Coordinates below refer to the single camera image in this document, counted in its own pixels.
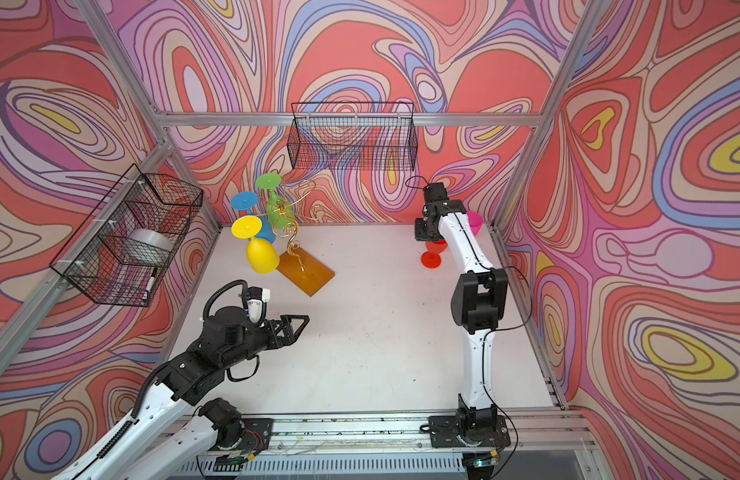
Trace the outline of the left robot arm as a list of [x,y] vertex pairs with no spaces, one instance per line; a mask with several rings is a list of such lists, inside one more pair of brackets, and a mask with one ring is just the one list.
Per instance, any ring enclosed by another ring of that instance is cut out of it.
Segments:
[[268,446],[223,398],[208,399],[224,382],[238,382],[232,368],[259,362],[266,351],[294,345],[307,315],[267,316],[271,293],[234,280],[205,302],[199,337],[156,367],[132,409],[85,454],[59,473],[61,479],[167,479],[213,448],[252,461]]

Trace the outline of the red plastic wine glass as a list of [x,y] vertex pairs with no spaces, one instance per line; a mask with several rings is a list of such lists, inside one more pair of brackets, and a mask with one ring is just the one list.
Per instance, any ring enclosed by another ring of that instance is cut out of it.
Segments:
[[447,249],[448,244],[445,240],[436,242],[426,242],[426,251],[421,255],[420,261],[423,266],[429,269],[436,269],[442,263],[441,254]]

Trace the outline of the pink plastic wine glass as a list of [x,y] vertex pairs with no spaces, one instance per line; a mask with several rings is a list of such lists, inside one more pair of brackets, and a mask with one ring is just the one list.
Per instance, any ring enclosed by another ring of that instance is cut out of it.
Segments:
[[474,236],[477,236],[484,225],[483,217],[474,211],[467,212],[469,228]]

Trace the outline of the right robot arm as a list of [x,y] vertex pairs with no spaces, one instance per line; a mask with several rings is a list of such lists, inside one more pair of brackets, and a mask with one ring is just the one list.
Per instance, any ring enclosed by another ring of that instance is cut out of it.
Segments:
[[415,187],[423,193],[415,239],[443,241],[459,276],[450,301],[452,319],[463,339],[464,374],[458,406],[451,416],[432,416],[424,425],[436,448],[487,447],[497,454],[512,445],[505,411],[493,398],[493,335],[506,310],[509,275],[482,251],[462,201],[452,199],[441,182]]

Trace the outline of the yellow plastic wine glass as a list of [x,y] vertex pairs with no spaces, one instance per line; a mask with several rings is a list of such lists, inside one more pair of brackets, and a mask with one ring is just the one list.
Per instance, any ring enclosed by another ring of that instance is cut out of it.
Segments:
[[246,257],[252,269],[259,274],[268,274],[276,270],[280,257],[273,245],[257,235],[263,230],[263,221],[253,215],[246,215],[232,224],[232,234],[247,240]]

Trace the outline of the blue plastic wine glass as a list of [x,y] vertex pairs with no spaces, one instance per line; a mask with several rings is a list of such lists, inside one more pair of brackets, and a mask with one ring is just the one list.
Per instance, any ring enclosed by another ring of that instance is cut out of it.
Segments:
[[259,196],[251,191],[238,193],[232,198],[232,208],[241,214],[232,224],[232,234],[243,240],[258,238],[273,244],[276,235],[268,220],[268,215],[253,212],[258,204]]

